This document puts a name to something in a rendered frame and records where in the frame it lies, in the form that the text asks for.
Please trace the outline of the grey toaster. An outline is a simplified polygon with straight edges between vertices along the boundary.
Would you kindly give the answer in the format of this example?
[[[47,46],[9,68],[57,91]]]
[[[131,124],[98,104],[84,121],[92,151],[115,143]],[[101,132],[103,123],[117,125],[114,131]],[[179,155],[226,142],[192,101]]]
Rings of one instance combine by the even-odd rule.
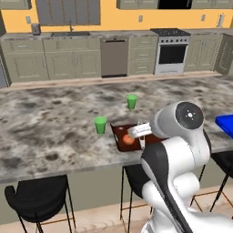
[[[31,29],[33,35],[41,35],[40,24],[31,24]]]

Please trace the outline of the black microwave oven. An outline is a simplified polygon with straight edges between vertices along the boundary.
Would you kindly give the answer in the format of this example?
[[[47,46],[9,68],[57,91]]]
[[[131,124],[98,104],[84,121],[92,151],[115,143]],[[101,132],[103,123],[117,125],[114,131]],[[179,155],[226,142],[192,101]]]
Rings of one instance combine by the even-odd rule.
[[[190,9],[192,0],[158,0],[158,9]]]

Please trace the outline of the grey dishwasher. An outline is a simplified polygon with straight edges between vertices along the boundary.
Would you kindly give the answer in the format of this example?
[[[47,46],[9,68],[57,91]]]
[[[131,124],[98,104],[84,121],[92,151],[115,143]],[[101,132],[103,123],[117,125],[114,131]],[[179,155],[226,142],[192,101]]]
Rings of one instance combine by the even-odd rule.
[[[111,36],[101,39],[101,76],[127,76],[128,38]]]

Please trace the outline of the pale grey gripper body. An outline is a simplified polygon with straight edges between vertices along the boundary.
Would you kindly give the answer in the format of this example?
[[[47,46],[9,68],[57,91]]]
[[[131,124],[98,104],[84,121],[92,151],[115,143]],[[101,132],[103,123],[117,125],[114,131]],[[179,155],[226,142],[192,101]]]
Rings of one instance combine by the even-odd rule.
[[[128,129],[127,133],[131,138],[138,138],[150,135],[152,133],[151,126],[148,123],[136,125]]]

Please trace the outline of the dark brown tray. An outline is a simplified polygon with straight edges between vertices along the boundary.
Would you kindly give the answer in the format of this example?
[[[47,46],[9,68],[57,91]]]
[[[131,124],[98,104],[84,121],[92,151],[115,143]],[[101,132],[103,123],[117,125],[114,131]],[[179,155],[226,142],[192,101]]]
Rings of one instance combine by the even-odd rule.
[[[141,150],[139,138],[134,138],[135,142],[133,145],[126,145],[123,142],[123,136],[128,135],[127,131],[129,128],[134,127],[135,124],[127,124],[127,125],[121,125],[121,126],[113,126],[111,125],[112,132],[116,141],[116,147],[120,152],[128,152],[128,151],[136,151]],[[149,144],[153,144],[156,142],[163,141],[163,138],[156,137],[153,134],[145,136],[146,140],[146,146]]]

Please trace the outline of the olive drawer stack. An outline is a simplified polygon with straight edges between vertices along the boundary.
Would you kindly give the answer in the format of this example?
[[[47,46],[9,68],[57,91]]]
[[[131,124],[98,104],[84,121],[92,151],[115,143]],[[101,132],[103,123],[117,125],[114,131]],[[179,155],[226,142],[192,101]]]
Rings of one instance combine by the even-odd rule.
[[[152,74],[157,54],[155,35],[132,36],[129,39],[128,74]]]

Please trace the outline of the black bar stool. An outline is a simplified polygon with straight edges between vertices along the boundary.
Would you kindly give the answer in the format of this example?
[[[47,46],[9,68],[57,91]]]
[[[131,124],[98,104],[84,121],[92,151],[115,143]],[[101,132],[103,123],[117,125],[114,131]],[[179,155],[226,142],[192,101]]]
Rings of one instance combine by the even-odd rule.
[[[209,149],[212,149],[212,145],[208,134],[204,131],[204,136],[208,142]],[[220,152],[213,152],[210,151],[210,157],[214,160],[214,162],[219,166],[219,168],[225,173],[225,177],[221,183],[221,186],[218,190],[218,193],[215,197],[215,200],[210,208],[210,211],[213,210],[215,204],[217,203],[220,195],[223,192],[224,186],[226,185],[228,178],[233,178],[233,150],[230,151],[220,151]]]
[[[127,180],[130,186],[129,210],[131,211],[133,194],[136,194],[138,197],[142,198],[142,187],[148,182],[149,178],[140,164],[122,166],[120,211],[123,211],[124,175],[127,175]],[[127,233],[130,232],[130,211],[128,212]]]
[[[66,209],[68,226],[71,227],[70,220],[73,220],[76,228],[67,175],[19,181],[17,188],[5,188],[5,199],[18,215],[25,233],[28,232],[23,220],[36,223],[38,232],[44,233],[42,223],[54,217],[62,208]]]

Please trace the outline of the green cup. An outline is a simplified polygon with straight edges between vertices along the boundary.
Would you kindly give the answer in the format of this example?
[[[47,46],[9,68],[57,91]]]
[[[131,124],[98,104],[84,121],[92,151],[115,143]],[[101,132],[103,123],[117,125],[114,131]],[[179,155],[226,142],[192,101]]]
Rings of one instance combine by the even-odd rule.
[[[127,107],[129,109],[134,109],[136,106],[136,102],[137,102],[136,95],[133,95],[133,94],[127,95]]]
[[[94,122],[95,122],[96,132],[99,135],[104,134],[106,130],[106,118],[104,116],[97,116],[94,119]]]

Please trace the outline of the orange round vegetable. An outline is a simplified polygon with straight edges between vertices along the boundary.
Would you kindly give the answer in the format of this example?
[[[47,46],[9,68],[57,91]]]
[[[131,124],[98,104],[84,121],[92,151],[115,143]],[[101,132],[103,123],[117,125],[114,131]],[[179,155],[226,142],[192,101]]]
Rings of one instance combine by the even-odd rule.
[[[134,142],[135,142],[135,139],[132,138],[130,135],[124,135],[124,136],[123,136],[123,142],[124,142],[126,145],[133,145]]]

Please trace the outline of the grey sink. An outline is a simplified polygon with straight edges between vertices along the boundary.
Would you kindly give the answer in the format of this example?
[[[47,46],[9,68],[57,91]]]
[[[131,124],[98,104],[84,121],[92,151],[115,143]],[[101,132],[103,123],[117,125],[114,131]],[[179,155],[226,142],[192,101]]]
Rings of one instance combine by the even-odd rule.
[[[88,31],[81,32],[53,32],[51,33],[52,37],[67,37],[67,36],[89,36],[90,33]]]

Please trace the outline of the silver oven with hob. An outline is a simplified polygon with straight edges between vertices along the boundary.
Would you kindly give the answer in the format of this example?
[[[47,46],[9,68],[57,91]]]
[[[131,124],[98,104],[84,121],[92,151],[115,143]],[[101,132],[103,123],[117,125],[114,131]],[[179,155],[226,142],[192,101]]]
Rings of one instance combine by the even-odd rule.
[[[178,28],[151,28],[158,35],[154,75],[182,74],[190,33]]]

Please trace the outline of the grey window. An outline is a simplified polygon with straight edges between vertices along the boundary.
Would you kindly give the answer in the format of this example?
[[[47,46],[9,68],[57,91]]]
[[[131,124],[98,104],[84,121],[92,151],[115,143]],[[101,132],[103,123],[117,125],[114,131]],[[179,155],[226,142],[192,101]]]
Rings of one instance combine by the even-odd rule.
[[[35,0],[40,25],[99,25],[100,0]]]

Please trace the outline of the olive base cupboard run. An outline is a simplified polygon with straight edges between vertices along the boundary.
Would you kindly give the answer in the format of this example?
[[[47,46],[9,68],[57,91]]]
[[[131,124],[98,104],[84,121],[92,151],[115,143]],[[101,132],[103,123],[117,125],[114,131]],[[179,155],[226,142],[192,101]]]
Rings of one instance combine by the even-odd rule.
[[[101,76],[98,37],[11,34],[0,42],[13,83]]]
[[[184,70],[216,71],[221,75],[233,75],[233,35],[192,34]]]

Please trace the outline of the white paper towel roll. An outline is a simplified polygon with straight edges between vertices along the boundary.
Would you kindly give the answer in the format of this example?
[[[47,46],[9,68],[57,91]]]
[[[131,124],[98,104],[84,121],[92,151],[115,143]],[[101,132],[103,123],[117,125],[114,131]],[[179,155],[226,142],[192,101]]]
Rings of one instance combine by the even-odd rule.
[[[220,14],[218,17],[218,25],[217,25],[218,28],[223,27],[224,19],[225,19],[225,14]]]

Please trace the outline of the olive wall cupboard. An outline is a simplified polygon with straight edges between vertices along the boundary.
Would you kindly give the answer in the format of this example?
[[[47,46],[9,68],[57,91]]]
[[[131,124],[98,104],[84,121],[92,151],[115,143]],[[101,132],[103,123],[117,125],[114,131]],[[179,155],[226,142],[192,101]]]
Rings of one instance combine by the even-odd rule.
[[[31,0],[0,0],[0,9],[27,10],[31,8]]]
[[[233,0],[193,0],[192,9],[232,9]]]
[[[158,0],[116,0],[118,9],[157,9]]]

